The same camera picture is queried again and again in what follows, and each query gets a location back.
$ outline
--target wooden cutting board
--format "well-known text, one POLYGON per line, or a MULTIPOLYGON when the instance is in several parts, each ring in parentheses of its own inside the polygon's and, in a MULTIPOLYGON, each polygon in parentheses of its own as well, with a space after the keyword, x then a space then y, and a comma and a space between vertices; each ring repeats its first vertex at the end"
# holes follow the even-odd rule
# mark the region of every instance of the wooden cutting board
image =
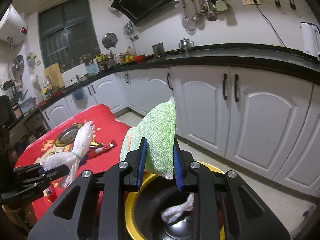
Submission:
POLYGON ((43 70, 44 77, 48 76, 51 79, 53 87, 64 87, 64 81, 60 72, 59 63, 55 63, 43 70))

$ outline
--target range hood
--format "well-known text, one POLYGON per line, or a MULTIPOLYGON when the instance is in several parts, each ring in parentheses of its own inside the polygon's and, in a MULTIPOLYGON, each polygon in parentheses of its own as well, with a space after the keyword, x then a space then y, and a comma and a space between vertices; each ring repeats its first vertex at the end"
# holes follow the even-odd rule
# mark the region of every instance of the range hood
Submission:
POLYGON ((114 0, 112 7, 126 15, 135 26, 178 4, 175 0, 114 0))

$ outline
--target tile floor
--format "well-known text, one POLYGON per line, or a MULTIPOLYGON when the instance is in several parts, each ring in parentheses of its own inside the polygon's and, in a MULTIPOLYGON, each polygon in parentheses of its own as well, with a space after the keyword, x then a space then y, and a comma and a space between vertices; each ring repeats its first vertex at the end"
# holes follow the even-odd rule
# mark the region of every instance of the tile floor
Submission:
MULTIPOLYGON (((118 119, 131 127, 136 127, 142 120, 142 118, 134 112, 123 114, 118 117, 118 119)), ((187 140, 181 139, 178 141, 180 148, 191 152, 195 160, 214 165, 223 172, 228 170, 237 171, 276 214, 289 232, 300 225, 303 221, 302 214, 309 210, 309 208, 314 204, 312 202, 313 199, 308 196, 292 192, 287 188, 275 185, 272 182, 254 175, 205 149, 197 147, 195 144, 187 140)))

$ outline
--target white cabinet door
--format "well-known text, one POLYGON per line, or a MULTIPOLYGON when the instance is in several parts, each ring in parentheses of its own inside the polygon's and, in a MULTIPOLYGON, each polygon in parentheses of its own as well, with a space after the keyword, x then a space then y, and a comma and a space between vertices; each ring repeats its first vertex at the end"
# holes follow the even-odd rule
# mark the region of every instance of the white cabinet door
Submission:
POLYGON ((108 106, 112 113, 119 112, 125 108, 115 74, 101 78, 91 83, 89 87, 93 91, 97 104, 108 106))
POLYGON ((65 98, 55 102, 53 105, 42 111, 42 113, 51 129, 73 116, 65 98))
POLYGON ((93 96, 93 89, 91 86, 83 87, 82 93, 83 93, 83 98, 81 100, 74 99, 74 97, 72 96, 72 93, 65 97, 67 104, 73 115, 78 114, 84 111, 85 109, 89 108, 90 106, 97 104, 93 96))
POLYGON ((116 73, 116 77, 125 95, 127 106, 139 114, 141 110, 141 70, 130 70, 116 73))
POLYGON ((183 136, 179 105, 170 68, 145 69, 140 73, 140 105, 143 115, 149 113, 155 106, 175 98, 176 133, 183 136))
POLYGON ((274 181, 320 197, 320 87, 314 86, 311 104, 298 141, 274 181))
POLYGON ((273 179, 296 143, 312 83, 260 70, 231 69, 231 121, 226 158, 273 179))
POLYGON ((177 66, 172 67, 172 73, 184 137, 224 157, 230 119, 230 68, 177 66))

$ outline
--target red tablecloth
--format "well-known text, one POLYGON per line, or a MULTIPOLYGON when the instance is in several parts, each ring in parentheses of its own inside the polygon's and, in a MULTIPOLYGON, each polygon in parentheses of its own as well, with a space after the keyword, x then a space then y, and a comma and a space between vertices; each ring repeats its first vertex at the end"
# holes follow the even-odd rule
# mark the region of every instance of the red tablecloth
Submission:
MULTIPOLYGON (((74 123, 85 123, 87 121, 93 121, 93 125, 95 125, 93 135, 95 141, 108 144, 114 140, 117 146, 97 158, 87 160, 84 165, 79 167, 76 175, 78 176, 84 170, 91 170, 94 173, 108 170, 112 165, 119 162, 122 143, 130 126, 119 122, 105 105, 92 106, 46 133, 26 148, 19 158, 16 167, 33 164, 37 158, 43 156, 48 149, 54 146, 55 139, 63 130, 74 123)), ((58 196, 63 190, 59 187, 55 188, 58 196)), ((32 204, 36 217, 39 219, 50 207, 51 202, 44 196, 32 204)))

